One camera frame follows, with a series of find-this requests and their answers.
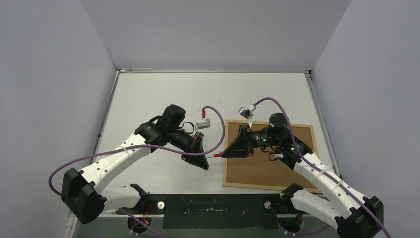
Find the blue red screwdriver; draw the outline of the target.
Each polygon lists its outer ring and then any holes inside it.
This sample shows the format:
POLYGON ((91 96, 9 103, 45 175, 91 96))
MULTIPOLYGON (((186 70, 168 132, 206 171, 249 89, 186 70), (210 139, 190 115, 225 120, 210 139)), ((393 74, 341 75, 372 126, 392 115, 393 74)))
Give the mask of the blue red screwdriver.
POLYGON ((211 158, 220 158, 222 157, 222 153, 217 153, 211 156, 206 156, 206 159, 211 159, 211 158))

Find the wooden picture frame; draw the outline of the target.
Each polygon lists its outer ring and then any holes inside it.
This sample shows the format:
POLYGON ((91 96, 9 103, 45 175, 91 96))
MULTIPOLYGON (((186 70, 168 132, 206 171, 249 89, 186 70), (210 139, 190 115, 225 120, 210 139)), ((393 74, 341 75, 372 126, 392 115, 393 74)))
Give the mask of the wooden picture frame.
MULTIPOLYGON (((233 141, 240 125, 247 125, 245 120, 226 120, 225 147, 233 141)), ((292 124, 295 135, 315 152, 318 152, 313 125, 292 124)), ((224 159, 222 185, 225 187, 253 188, 282 191, 296 183, 307 191, 321 194, 306 178, 288 168, 281 161, 271 161, 269 154, 254 149, 254 154, 245 159, 224 159)))

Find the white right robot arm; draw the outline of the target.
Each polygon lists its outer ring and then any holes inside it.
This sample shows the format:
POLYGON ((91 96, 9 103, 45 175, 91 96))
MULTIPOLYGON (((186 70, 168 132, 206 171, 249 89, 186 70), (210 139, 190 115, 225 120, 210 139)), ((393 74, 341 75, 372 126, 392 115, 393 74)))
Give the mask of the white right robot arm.
POLYGON ((354 190, 331 171, 307 144, 291 135, 283 113, 272 114, 268 126, 261 130, 241 125, 221 157, 247 158, 256 148, 268 147, 275 160, 306 178, 325 196, 320 198, 294 183, 280 194, 283 211, 308 213, 333 227, 341 238, 372 238, 382 230, 383 203, 354 190))

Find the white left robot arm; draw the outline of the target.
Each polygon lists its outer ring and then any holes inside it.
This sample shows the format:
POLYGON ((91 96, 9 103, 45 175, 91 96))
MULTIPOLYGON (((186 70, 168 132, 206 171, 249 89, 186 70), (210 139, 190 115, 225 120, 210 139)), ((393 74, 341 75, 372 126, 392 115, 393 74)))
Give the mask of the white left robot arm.
POLYGON ((106 186, 137 160, 170 143, 183 152, 182 160, 204 170, 209 164, 203 155, 204 135, 189 135, 180 129, 185 110, 171 104, 161 116, 141 124, 118 148, 117 153, 101 158, 77 171, 69 169, 63 177, 61 199, 82 224, 97 218, 103 211, 129 208, 143 213, 148 206, 148 193, 137 184, 122 188, 106 186))

